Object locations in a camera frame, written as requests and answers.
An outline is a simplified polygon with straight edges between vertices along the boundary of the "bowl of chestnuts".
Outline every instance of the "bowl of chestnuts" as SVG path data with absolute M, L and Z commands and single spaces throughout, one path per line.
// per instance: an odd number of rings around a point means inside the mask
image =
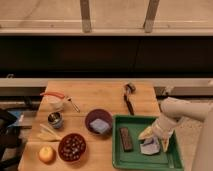
M 71 133 L 62 138 L 58 146 L 58 154 L 63 161 L 79 161 L 86 151 L 86 141 L 78 133 Z

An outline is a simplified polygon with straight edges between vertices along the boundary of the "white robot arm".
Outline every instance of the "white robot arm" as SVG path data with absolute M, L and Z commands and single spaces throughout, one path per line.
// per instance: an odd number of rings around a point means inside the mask
M 161 102 L 160 107 L 163 114 L 155 120 L 151 130 L 147 129 L 141 136 L 151 133 L 169 142 L 174 128 L 181 124 L 183 117 L 204 122 L 192 171 L 213 171 L 213 104 L 167 98 Z

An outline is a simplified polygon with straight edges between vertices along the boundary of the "small bowl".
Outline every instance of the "small bowl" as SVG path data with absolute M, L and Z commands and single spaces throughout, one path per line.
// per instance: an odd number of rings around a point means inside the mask
M 109 124 L 109 129 L 108 129 L 107 132 L 104 132 L 103 134 L 101 134 L 101 133 L 95 131 L 90 126 L 90 123 L 93 122 L 96 119 L 101 119 L 101 120 L 103 120 L 103 121 L 105 121 Z M 86 125 L 86 128 L 90 132 L 92 132 L 96 135 L 105 135 L 105 134 L 111 133 L 111 131 L 112 131 L 112 116 L 109 112 L 107 112 L 104 109 L 94 109 L 87 114 L 87 116 L 85 118 L 85 125 Z
M 77 162 L 86 151 L 86 141 L 78 133 L 66 135 L 59 143 L 58 154 L 63 161 Z
M 55 129 L 63 125 L 62 115 L 59 112 L 53 112 L 48 116 L 48 123 Z

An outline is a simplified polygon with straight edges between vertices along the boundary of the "food item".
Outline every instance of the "food item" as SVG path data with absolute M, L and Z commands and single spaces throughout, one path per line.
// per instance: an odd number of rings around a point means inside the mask
M 142 154 L 153 155 L 160 152 L 160 143 L 157 137 L 151 137 L 140 144 L 140 149 Z
M 145 130 L 143 130 L 139 136 L 138 136 L 138 140 L 145 140 L 148 138 L 153 137 L 153 131 L 152 131 L 152 127 L 148 126 Z
M 77 133 L 65 136 L 59 144 L 58 153 L 64 161 L 77 161 L 86 150 L 84 138 Z
M 55 150 L 51 146 L 43 146 L 39 153 L 39 159 L 44 163 L 50 163 L 55 158 Z
M 39 134 L 37 134 L 37 137 L 43 141 L 49 141 L 49 142 L 61 140 L 49 132 L 39 133 Z
M 99 118 L 90 122 L 90 126 L 94 131 L 96 131 L 100 134 L 104 134 L 110 129 L 109 124 L 107 122 L 105 122 L 104 120 L 99 119 Z
M 119 130 L 120 130 L 123 150 L 125 152 L 132 151 L 133 150 L 132 139 L 131 139 L 131 136 L 130 136 L 128 128 L 127 127 L 122 127 Z

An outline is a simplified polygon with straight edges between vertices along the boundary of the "brown bowl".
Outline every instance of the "brown bowl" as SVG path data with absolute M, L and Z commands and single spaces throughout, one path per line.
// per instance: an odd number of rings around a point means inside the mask
M 90 123 L 93 122 L 94 120 L 96 119 L 101 119 L 105 122 L 107 122 L 109 124 L 109 130 L 107 132 L 104 133 L 105 134 L 108 134 L 108 133 L 111 133 L 112 131 L 112 115 L 107 112 L 106 110 L 104 109 L 94 109 L 92 111 L 90 111 L 86 118 L 85 118 L 85 125 L 86 125 L 86 128 L 94 133 L 94 134 L 97 134 L 97 135 L 103 135 L 103 134 L 100 134 L 99 132 L 95 131 L 91 126 L 90 126 Z
M 86 141 L 78 133 L 66 135 L 59 143 L 58 154 L 66 162 L 76 162 L 86 151 Z

